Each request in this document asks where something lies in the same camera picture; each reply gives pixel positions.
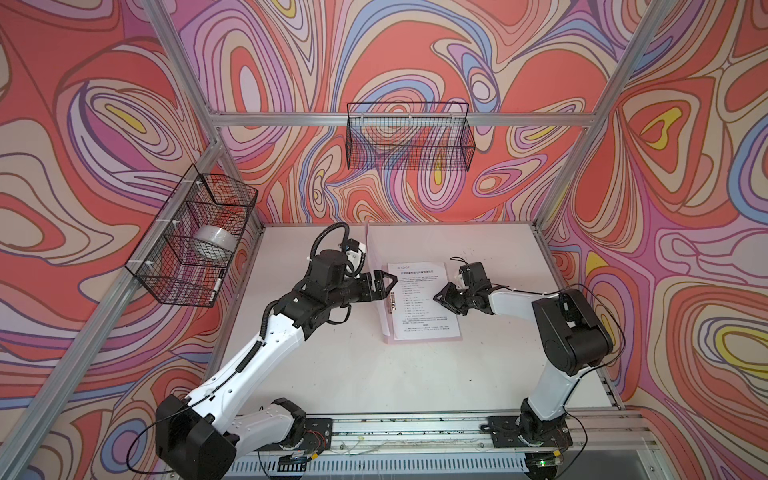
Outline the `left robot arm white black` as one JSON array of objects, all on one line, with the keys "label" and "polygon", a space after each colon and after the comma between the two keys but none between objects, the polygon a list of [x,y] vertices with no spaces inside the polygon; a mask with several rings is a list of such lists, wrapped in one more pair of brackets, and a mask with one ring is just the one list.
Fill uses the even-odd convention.
[{"label": "left robot arm white black", "polygon": [[396,276],[366,272],[366,256],[347,223],[326,227],[311,245],[303,277],[265,307],[258,333],[199,387],[158,405],[145,430],[154,435],[165,473],[221,479],[236,459],[264,447],[302,449],[307,458],[327,448],[328,440],[308,429],[306,412],[284,397],[253,414],[240,411],[283,360],[333,322],[333,311],[389,296]]}]

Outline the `white tape roll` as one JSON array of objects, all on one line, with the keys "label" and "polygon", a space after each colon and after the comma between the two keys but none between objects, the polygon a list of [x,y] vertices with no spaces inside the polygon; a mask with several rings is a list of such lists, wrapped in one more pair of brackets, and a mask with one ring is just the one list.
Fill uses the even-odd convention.
[{"label": "white tape roll", "polygon": [[204,225],[195,232],[191,245],[198,257],[226,263],[236,250],[237,238],[223,228]]}]

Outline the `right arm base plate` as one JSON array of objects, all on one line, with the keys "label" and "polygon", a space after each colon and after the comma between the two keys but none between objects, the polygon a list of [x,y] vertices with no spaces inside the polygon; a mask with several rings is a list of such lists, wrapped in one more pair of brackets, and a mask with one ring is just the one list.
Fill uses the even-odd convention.
[{"label": "right arm base plate", "polygon": [[567,450],[573,445],[565,417],[540,421],[535,416],[490,416],[480,431],[491,436],[494,448]]}]

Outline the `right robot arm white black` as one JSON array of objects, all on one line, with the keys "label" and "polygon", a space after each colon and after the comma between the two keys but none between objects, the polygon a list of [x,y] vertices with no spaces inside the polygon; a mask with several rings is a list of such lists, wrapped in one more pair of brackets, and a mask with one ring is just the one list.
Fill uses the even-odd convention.
[{"label": "right robot arm white black", "polygon": [[496,284],[480,262],[459,268],[460,285],[447,283],[433,300],[453,314],[472,310],[530,320],[536,324],[547,364],[516,416],[490,416],[481,430],[496,448],[569,448],[566,405],[581,379],[604,366],[613,351],[602,321],[574,288],[539,293]]}]

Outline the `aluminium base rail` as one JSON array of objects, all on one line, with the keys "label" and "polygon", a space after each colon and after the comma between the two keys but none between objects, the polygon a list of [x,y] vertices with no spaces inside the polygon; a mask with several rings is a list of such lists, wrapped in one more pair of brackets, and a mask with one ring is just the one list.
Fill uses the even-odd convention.
[{"label": "aluminium base rail", "polygon": [[532,479],[664,479],[643,419],[627,411],[582,411],[567,418],[567,450],[494,448],[470,412],[336,415],[332,446],[312,458],[303,451],[264,447],[236,459],[221,479],[384,478],[443,474],[460,477],[519,474]]}]

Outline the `printed list sheet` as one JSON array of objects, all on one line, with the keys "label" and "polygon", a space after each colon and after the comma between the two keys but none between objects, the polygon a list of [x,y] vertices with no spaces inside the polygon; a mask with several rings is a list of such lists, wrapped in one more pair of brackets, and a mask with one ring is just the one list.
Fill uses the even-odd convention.
[{"label": "printed list sheet", "polygon": [[442,262],[389,263],[388,272],[398,277],[391,293],[396,311],[389,314],[393,342],[432,342],[462,338],[456,314],[433,297],[448,284]]}]

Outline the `pink file folder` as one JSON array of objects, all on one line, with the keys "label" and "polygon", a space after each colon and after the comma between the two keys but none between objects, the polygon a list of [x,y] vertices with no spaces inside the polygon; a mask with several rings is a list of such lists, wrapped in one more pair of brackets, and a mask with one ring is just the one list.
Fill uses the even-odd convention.
[{"label": "pink file folder", "polygon": [[[389,263],[405,262],[442,262],[436,258],[428,259],[421,252],[422,246],[413,237],[403,232],[396,232],[394,225],[365,226],[365,243],[367,248],[368,267],[374,270],[388,272]],[[391,319],[389,318],[388,298],[377,307],[384,341],[388,344],[424,343],[424,342],[393,342],[391,338]]]}]

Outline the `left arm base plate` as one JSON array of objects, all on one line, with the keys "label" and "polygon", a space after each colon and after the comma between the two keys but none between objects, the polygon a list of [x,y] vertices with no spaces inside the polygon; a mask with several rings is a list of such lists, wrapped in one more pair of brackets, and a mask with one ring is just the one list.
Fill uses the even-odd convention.
[{"label": "left arm base plate", "polygon": [[279,443],[282,450],[303,451],[305,454],[322,453],[332,446],[333,419],[310,417],[293,427],[288,437]]}]

